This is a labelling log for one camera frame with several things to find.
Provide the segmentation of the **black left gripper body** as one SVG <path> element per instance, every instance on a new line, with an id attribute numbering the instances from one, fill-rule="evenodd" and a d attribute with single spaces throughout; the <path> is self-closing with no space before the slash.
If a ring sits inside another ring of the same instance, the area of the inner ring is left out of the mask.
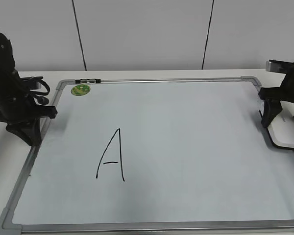
<path id="1" fill-rule="evenodd" d="M 36 118 L 55 118 L 57 109 L 48 103 L 46 97 L 36 94 L 16 97 L 0 94 L 0 122 L 15 124 Z"/>

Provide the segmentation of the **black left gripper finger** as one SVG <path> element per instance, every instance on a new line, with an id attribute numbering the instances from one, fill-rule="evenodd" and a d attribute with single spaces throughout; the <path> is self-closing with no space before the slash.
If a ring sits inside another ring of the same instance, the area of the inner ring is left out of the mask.
<path id="1" fill-rule="evenodd" d="M 29 146 L 39 146 L 42 142 L 40 118 L 7 124 L 6 130 L 22 139 Z"/>

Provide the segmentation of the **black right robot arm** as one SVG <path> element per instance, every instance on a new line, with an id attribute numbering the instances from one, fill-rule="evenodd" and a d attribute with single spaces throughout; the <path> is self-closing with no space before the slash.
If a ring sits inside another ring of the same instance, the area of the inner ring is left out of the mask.
<path id="1" fill-rule="evenodd" d="M 285 74 L 278 87 L 261 88 L 258 96 L 264 101 L 261 124 L 267 128 L 274 118 L 282 112 L 281 102 L 294 104 L 294 62 L 268 60 L 266 71 Z"/>

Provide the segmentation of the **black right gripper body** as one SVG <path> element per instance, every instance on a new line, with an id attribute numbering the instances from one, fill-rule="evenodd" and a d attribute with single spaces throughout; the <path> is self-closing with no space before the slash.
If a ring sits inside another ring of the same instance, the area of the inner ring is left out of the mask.
<path id="1" fill-rule="evenodd" d="M 258 96 L 261 100 L 274 99 L 294 104 L 294 90 L 285 90 L 281 87 L 261 88 Z"/>

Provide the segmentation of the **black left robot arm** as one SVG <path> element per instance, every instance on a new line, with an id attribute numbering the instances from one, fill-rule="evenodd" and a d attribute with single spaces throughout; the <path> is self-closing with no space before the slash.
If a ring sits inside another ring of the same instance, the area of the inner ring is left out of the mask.
<path id="1" fill-rule="evenodd" d="M 0 32 L 0 122 L 6 130 L 29 146 L 42 142 L 40 120 L 54 119 L 55 106 L 49 106 L 49 85 L 41 76 L 19 76 L 10 40 Z"/>

